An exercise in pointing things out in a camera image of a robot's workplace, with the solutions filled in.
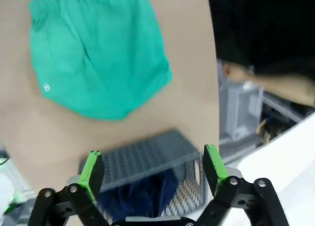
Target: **table surface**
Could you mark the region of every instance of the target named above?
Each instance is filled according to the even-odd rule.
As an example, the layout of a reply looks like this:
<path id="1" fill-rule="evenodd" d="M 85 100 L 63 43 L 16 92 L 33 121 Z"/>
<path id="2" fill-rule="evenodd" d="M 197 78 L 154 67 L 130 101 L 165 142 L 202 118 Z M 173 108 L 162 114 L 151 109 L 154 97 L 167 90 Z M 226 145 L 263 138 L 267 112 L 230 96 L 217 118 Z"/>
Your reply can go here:
<path id="1" fill-rule="evenodd" d="M 29 50 L 30 0 L 0 0 L 0 139 L 36 190 L 60 190 L 91 150 L 171 128 L 197 148 L 219 143 L 218 77 L 208 0 L 151 0 L 173 82 L 121 122 L 86 119 L 44 99 Z"/>

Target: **person's hand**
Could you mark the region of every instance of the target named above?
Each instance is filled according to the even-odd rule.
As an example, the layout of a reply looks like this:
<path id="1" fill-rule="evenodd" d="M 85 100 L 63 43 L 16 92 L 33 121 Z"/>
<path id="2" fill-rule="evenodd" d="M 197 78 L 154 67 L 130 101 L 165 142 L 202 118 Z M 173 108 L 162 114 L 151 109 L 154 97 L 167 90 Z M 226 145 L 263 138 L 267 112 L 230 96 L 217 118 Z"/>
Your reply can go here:
<path id="1" fill-rule="evenodd" d="M 224 63 L 223 74 L 232 82 L 243 83 L 249 79 L 246 69 L 237 64 Z"/>

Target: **person's arm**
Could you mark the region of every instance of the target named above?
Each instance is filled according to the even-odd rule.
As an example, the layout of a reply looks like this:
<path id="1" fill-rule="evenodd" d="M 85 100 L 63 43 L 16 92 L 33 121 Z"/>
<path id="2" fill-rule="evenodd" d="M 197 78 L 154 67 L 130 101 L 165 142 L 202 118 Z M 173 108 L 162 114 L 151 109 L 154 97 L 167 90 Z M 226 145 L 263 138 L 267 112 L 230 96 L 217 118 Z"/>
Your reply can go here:
<path id="1" fill-rule="evenodd" d="M 233 82 L 252 81 L 264 90 L 295 103 L 315 107 L 315 82 L 299 75 L 262 76 L 235 64 L 224 64 L 223 73 Z"/>

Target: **green cloth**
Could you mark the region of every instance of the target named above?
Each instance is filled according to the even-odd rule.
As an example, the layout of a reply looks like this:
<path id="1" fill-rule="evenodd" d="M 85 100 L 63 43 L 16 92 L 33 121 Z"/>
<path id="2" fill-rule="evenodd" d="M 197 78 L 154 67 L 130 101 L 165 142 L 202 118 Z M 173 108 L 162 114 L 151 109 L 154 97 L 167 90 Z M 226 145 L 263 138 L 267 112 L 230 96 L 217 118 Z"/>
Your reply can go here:
<path id="1" fill-rule="evenodd" d="M 43 95 L 118 120 L 172 79 L 149 0 L 33 0 L 31 61 Z"/>

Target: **green tape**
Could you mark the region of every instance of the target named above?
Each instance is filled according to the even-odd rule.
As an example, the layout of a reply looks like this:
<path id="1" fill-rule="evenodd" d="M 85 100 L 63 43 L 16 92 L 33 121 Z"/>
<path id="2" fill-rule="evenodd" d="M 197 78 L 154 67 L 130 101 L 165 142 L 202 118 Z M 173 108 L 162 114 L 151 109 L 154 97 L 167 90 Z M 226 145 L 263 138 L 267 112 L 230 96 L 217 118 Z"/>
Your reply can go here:
<path id="1" fill-rule="evenodd" d="M 96 199 L 92 193 L 89 182 L 97 157 L 100 155 L 101 153 L 99 151 L 93 151 L 89 154 L 78 182 L 81 187 L 87 190 L 87 193 L 93 203 L 96 203 Z"/>
<path id="2" fill-rule="evenodd" d="M 226 178 L 228 178 L 228 172 L 224 166 L 224 163 L 220 157 L 220 154 L 216 148 L 215 145 L 209 145 L 207 144 L 207 150 L 208 150 L 208 153 L 210 155 L 210 158 L 212 160 L 212 163 L 213 163 L 213 166 L 217 172 L 217 177 L 218 177 L 218 183 L 217 183 L 217 186 L 216 186 L 216 193 L 218 191 L 218 188 L 220 187 L 221 185 L 221 182 L 224 181 Z"/>

